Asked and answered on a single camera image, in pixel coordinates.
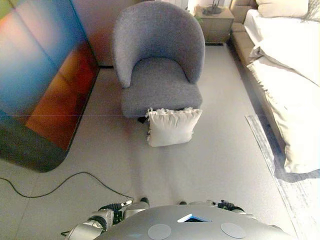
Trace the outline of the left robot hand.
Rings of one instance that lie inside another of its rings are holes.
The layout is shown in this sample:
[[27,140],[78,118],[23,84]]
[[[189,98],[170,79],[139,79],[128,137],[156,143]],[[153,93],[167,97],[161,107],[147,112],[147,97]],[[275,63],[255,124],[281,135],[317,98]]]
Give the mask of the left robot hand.
[[124,212],[132,203],[132,200],[127,200],[125,202],[120,203],[110,203],[100,207],[98,211],[112,210],[114,212]]

